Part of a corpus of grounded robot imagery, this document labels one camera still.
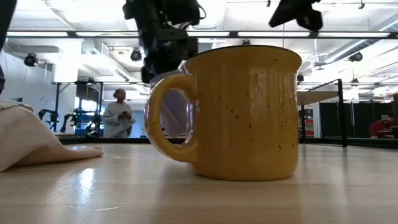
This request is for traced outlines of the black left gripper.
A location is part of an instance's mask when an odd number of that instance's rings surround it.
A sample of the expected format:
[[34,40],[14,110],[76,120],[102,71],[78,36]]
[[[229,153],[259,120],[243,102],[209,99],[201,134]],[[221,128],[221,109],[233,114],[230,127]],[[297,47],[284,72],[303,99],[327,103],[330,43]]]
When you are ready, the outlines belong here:
[[[135,20],[139,40],[144,49],[141,68],[143,83],[149,83],[164,72],[178,69],[182,61],[198,54],[198,39],[187,37],[185,29],[205,18],[204,8],[197,0],[126,0],[123,5],[125,20]],[[159,50],[163,41],[169,41]]]

